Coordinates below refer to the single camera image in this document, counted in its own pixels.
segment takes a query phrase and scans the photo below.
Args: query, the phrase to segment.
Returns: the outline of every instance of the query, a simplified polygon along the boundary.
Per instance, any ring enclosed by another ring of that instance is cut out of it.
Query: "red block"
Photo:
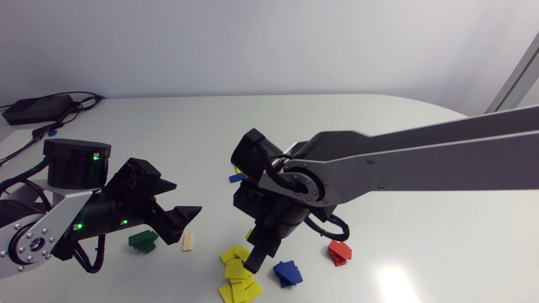
[[[346,264],[346,259],[344,259],[341,256],[337,255],[333,251],[329,251],[329,255],[333,259],[333,262],[335,263],[335,266],[340,266],[340,265]]]
[[[343,259],[349,259],[352,260],[352,249],[346,245],[344,242],[337,242],[335,240],[331,240],[331,243],[329,243],[328,248],[330,251],[333,251],[335,254],[340,256]]]

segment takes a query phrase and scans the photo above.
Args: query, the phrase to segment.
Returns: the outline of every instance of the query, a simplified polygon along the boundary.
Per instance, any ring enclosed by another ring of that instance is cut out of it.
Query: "blue object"
[[[303,282],[298,267],[294,264],[294,261],[279,262],[279,264],[273,267],[275,275],[281,282],[281,288],[288,287],[290,285],[296,285],[299,282]]]
[[[238,182],[238,181],[241,181],[243,179],[245,179],[244,174],[237,174],[237,175],[232,175],[232,176],[229,177],[230,183]]]

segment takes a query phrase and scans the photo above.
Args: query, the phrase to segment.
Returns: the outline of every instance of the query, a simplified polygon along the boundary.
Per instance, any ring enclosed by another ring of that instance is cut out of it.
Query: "table surface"
[[[232,206],[239,183],[228,182],[230,156],[249,129],[286,149],[323,130],[376,135],[463,117],[383,95],[105,100],[57,137],[111,144],[109,176],[137,157],[177,183],[157,200],[164,209],[203,206],[185,230],[195,234],[194,250],[157,240],[153,252],[139,253],[127,238],[149,228],[136,226],[107,235],[99,273],[52,258],[1,280],[0,301],[222,302],[217,289],[227,280],[219,255],[234,245],[252,248],[244,237],[254,221]],[[6,137],[12,128],[1,123]],[[42,148],[40,142],[0,168],[0,180],[38,163]],[[34,179],[45,177],[42,171]],[[329,240],[302,224],[254,276],[264,289],[254,302],[538,301],[538,197],[539,191],[368,193],[335,210],[350,225],[352,260],[335,267]],[[82,245],[93,260],[96,239]],[[289,260],[303,282],[281,289],[272,267]]]

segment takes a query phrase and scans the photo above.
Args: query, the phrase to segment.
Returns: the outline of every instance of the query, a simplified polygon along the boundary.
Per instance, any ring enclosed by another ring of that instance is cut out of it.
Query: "white paper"
[[[0,159],[11,155],[30,142],[32,140],[32,130],[33,129],[19,129],[13,131],[11,135],[0,143]]]

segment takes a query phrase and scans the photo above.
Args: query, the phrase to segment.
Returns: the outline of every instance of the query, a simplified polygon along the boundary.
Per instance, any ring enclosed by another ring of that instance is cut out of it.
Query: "black power adapter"
[[[73,104],[70,95],[22,99],[10,106],[2,116],[10,125],[58,121]]]

